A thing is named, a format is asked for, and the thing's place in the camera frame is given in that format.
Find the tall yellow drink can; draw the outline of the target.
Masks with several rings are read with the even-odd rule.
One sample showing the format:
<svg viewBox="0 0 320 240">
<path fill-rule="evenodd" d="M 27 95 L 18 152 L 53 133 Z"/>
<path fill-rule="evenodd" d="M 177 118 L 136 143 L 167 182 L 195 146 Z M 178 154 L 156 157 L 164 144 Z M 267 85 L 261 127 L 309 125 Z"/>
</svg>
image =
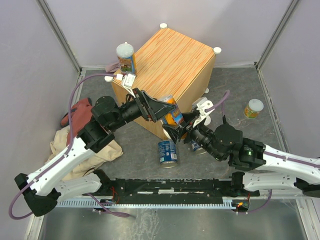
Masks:
<svg viewBox="0 0 320 240">
<path fill-rule="evenodd" d="M 172 95 L 167 95 L 159 99 L 160 101 L 174 105 L 175 109 L 171 110 L 162 118 L 162 123 L 167 125 L 179 125 L 183 120 L 183 115 Z"/>
</svg>

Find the blue Progresso soup can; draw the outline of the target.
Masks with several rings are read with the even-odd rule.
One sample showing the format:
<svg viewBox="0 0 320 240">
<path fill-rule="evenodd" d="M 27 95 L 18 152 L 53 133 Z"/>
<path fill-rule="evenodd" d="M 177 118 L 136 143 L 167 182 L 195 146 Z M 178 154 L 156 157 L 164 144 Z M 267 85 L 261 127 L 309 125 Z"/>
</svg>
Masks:
<svg viewBox="0 0 320 240">
<path fill-rule="evenodd" d="M 191 148 L 196 155 L 202 155 L 206 153 L 206 150 L 193 140 L 191 141 Z"/>
</svg>

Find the tall can cartoon label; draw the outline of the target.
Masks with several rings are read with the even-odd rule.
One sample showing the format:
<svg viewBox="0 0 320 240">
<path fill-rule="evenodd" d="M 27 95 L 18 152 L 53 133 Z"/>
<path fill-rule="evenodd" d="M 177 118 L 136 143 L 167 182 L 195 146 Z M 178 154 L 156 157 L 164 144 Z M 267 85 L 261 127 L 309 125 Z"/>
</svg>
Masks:
<svg viewBox="0 0 320 240">
<path fill-rule="evenodd" d="M 116 55 L 122 73 L 137 74 L 135 50 L 131 44 L 125 42 L 118 45 L 116 48 Z"/>
</svg>

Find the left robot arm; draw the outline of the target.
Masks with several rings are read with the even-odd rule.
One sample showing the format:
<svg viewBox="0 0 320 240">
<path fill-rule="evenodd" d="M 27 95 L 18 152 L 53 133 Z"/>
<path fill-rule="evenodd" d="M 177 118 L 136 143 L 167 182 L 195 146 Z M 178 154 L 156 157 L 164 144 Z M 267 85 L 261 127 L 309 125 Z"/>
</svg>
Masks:
<svg viewBox="0 0 320 240">
<path fill-rule="evenodd" d="M 133 99 L 121 106 L 111 96 L 100 97 L 91 109 L 90 121 L 77 136 L 70 137 L 69 145 L 61 153 L 35 172 L 15 177 L 33 215 L 43 216 L 58 203 L 83 194 L 106 195 L 111 183 L 100 170 L 77 179 L 63 178 L 114 140 L 115 130 L 140 117 L 156 123 L 176 109 L 174 104 L 152 98 L 138 88 L 132 92 Z"/>
</svg>

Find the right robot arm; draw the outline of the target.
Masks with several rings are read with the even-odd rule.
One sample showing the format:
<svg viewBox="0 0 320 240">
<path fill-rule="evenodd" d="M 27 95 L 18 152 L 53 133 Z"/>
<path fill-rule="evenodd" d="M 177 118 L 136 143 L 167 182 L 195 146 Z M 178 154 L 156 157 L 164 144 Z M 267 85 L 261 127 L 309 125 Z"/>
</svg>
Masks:
<svg viewBox="0 0 320 240">
<path fill-rule="evenodd" d="M 209 129 L 203 120 L 196 123 L 194 112 L 183 117 L 185 120 L 180 124 L 163 124 L 162 128 L 174 143 L 181 139 L 185 143 L 194 141 L 215 160 L 227 161 L 235 168 L 237 171 L 229 183 L 234 195 L 240 196 L 246 191 L 295 189 L 305 196 L 319 198 L 319 158 L 294 155 L 246 138 L 225 116 L 215 130 Z"/>
</svg>

